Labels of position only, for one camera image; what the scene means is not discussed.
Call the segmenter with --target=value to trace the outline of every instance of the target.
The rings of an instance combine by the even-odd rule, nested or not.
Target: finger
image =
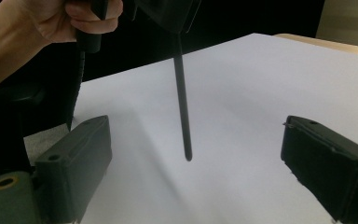
[[[88,34],[105,34],[116,30],[118,19],[109,19],[105,21],[77,21],[71,20],[71,24],[78,30]]]
[[[91,11],[90,1],[68,1],[65,5],[66,13],[78,21],[99,21],[100,19]],[[110,0],[106,11],[106,19],[118,18],[123,12],[121,0]]]

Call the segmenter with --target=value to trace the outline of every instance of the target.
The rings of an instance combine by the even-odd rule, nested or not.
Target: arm
[[[0,83],[51,43],[76,41],[76,29],[112,32],[122,12],[121,0],[109,0],[100,21],[88,1],[3,0],[0,4]]]
[[[49,42],[12,1],[0,4],[0,82],[26,64]]]

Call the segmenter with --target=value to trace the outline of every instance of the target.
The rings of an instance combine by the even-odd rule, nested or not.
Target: hole
[[[0,179],[0,190],[11,188],[17,181],[18,178],[16,176],[7,176]]]
[[[2,187],[5,187],[5,186],[7,186],[7,185],[9,185],[9,184],[11,184],[11,183],[13,183],[14,182],[14,179],[13,178],[8,178],[8,179],[4,179],[4,180],[1,180],[0,181],[0,187],[2,188]]]
[[[56,161],[56,160],[59,159],[59,158],[60,158],[59,155],[52,155],[52,156],[48,157],[48,160],[49,160],[49,161]]]

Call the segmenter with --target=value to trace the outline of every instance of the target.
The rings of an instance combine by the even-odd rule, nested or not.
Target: human hand
[[[91,11],[88,0],[13,0],[28,14],[36,30],[50,43],[76,41],[76,29],[90,34],[113,32],[123,11],[121,0],[109,0],[106,20]]]

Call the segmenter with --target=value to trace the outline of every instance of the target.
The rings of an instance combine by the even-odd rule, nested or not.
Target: black rod
[[[188,161],[193,159],[193,152],[191,149],[190,125],[187,112],[187,98],[186,98],[186,83],[185,71],[183,67],[182,58],[182,43],[180,35],[173,35],[174,56],[173,62],[175,66],[176,87],[178,91],[180,117],[182,122],[182,135],[185,147],[185,156]]]

